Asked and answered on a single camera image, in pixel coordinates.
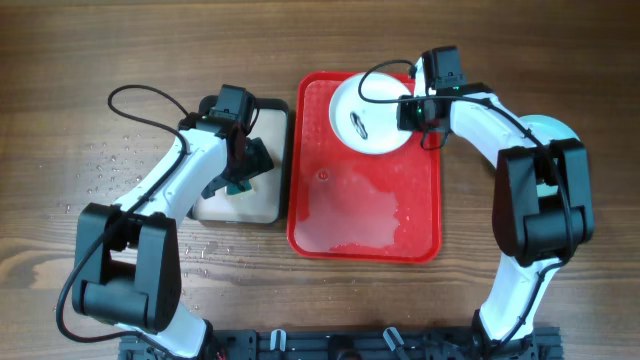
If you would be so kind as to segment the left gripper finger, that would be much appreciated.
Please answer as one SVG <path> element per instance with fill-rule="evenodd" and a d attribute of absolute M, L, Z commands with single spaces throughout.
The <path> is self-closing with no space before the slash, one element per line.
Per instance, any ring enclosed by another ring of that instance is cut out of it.
<path fill-rule="evenodd" d="M 274 162 L 261 138 L 250 139 L 247 143 L 249 174 L 260 175 L 274 168 Z"/>
<path fill-rule="evenodd" d="M 228 185 L 228 181 L 222 177 L 216 177 L 210 181 L 201 192 L 203 199 L 209 199 L 215 195 L 215 193 Z"/>

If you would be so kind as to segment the green yellow sponge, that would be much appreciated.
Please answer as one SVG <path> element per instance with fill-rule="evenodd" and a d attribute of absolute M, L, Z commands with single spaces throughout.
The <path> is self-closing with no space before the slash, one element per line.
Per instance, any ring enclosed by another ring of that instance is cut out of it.
<path fill-rule="evenodd" d="M 255 189 L 250 180 L 244 180 L 238 184 L 227 185 L 225 193 L 227 196 L 247 197 L 253 195 Z"/>

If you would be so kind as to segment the white plate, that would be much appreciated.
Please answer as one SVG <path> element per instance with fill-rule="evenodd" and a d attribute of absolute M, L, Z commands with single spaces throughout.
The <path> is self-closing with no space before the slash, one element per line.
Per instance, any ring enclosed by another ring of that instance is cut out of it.
<path fill-rule="evenodd" d="M 398 100 L 410 90 L 398 79 L 374 72 L 347 78 L 334 91 L 329 124 L 345 146 L 358 153 L 382 155 L 402 147 L 412 132 L 397 126 Z"/>

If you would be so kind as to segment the light blue plate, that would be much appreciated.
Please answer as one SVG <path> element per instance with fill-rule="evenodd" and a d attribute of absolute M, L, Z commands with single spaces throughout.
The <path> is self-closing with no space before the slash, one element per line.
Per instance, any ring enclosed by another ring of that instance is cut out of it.
<path fill-rule="evenodd" d="M 579 136 L 569 126 L 550 116 L 526 115 L 520 118 L 520 122 L 543 145 L 548 145 L 551 140 L 579 140 Z"/>

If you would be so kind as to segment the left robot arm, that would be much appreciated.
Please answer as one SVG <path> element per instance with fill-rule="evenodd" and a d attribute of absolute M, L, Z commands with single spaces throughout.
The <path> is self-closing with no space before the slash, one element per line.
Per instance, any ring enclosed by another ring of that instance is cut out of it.
<path fill-rule="evenodd" d="M 60 333 L 78 343 L 137 340 L 150 356 L 224 359 L 211 324 L 182 304 L 177 231 L 200 198 L 250 190 L 274 164 L 249 135 L 258 101 L 222 86 L 202 113 L 185 111 L 171 150 L 139 185 L 111 205 L 88 204 L 76 231 L 74 268 L 58 298 Z"/>

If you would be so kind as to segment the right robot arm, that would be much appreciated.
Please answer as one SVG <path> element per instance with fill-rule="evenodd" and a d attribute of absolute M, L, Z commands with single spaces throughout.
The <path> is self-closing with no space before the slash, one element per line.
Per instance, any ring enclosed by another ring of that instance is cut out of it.
<path fill-rule="evenodd" d="M 485 359 L 521 353 L 553 276 L 594 232 L 586 148 L 564 123 L 518 117 L 469 83 L 454 46 L 424 52 L 409 73 L 415 87 L 398 99 L 399 129 L 455 134 L 496 170 L 492 229 L 502 255 L 475 331 Z"/>

